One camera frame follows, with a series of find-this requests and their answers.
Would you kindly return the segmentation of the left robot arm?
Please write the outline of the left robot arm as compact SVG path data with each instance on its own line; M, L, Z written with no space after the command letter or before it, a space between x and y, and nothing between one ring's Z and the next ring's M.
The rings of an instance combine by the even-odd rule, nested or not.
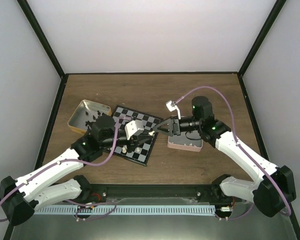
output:
M0 223L8 221L18 226L45 206L73 199L88 201L92 190L84 176L76 176L61 184L55 182L85 166L104 165L108 157L103 162L94 163L104 150L109 149L109 155L113 155L119 146L130 153L153 135L154 131L146 130L141 120L132 117L113 119L103 115L97 118L86 133L56 159L27 175L16 179L9 175L1 180L0 209L6 218L0 219Z

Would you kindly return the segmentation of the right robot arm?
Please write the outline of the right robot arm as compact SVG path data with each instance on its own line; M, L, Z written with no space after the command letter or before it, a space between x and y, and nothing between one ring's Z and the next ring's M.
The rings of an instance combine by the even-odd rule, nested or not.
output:
M191 116L171 116L153 130L171 137L197 131L204 142L227 155L250 176L250 181L226 174L219 177L212 188L213 198L221 202L233 196L249 201L267 217L283 209L290 213L289 205L296 199L292 170L269 162L243 143L234 129L215 119L207 97L194 97L191 103Z

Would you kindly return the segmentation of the black chess pieces pile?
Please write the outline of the black chess pieces pile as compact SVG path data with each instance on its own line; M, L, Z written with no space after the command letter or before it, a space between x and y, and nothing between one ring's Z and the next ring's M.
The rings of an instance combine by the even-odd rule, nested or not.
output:
M97 110L97 111L85 111L85 115L87 117L87 120L85 121L85 126L87 128L90 128L92 124L101 116L107 115L105 112Z

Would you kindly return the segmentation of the pink tin tray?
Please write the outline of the pink tin tray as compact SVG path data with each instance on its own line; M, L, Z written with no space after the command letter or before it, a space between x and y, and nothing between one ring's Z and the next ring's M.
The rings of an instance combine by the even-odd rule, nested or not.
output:
M188 130L182 132L180 136L169 136L167 146L171 149L200 152L203 148L203 140L197 130Z

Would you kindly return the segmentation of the yellow tin tray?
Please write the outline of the yellow tin tray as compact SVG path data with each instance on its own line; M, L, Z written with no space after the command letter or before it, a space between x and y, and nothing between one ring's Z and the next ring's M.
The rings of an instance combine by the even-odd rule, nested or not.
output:
M111 114L109 106L84 99L68 120L68 127L75 133L84 134L100 116Z

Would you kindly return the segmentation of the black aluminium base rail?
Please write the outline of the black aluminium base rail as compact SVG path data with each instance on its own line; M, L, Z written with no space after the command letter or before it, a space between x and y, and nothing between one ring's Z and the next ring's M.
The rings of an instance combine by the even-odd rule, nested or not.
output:
M231 197L253 202L256 190L243 189L238 193L222 193L215 184L199 185L133 185L133 184L91 184L75 187L73 183L66 186L64 183L55 184L45 190L40 190L35 200L51 200L52 204L72 200L80 204L88 202L105 202L110 198L188 198L199 202L227 203Z

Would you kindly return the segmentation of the right black frame post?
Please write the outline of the right black frame post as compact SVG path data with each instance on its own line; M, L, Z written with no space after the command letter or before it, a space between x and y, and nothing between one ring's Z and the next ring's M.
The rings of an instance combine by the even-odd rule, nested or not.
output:
M272 9L270 10L265 22L263 23L255 41L252 44L247 56L245 57L239 71L238 77L241 78L244 76L246 71L248 70L250 64L252 63L255 55L257 54L258 50L260 49L263 41L265 40L267 34L269 33L271 27L275 23L278 15L280 14L281 10L283 9L286 0L276 0Z

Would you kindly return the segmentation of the black frame post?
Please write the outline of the black frame post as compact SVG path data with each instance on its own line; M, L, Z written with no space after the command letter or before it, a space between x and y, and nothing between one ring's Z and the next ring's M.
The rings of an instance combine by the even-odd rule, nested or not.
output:
M263 23L255 41L252 44L247 56L245 57L239 71L238 77L241 78L244 76L246 71L248 70L250 64L252 63L255 55L257 54L258 50L260 49L263 41L265 40L267 34L269 33L271 27L275 23L278 15L280 14L281 10L283 9L286 0L276 0L272 9L270 10L265 22Z
M48 58L50 59L54 69L56 70L57 74L60 78L63 78L65 76L65 73L45 35L43 32L30 4L27 0L17 0L17 3L19 4L21 10L23 11L25 17L27 18L29 24L31 25L33 31L35 32L39 42L41 43L43 49L45 50Z

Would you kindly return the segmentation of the left black frame post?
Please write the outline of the left black frame post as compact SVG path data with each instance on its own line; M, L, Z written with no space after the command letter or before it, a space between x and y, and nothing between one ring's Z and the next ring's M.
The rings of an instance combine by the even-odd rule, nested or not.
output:
M43 49L45 50L48 58L50 59L54 69L56 70L57 74L60 78L63 78L65 76L65 73L45 35L43 32L30 4L27 0L17 0L17 3L19 4L21 10L23 11L25 17L27 18L29 24L31 25L33 31L35 32L39 42L41 43Z

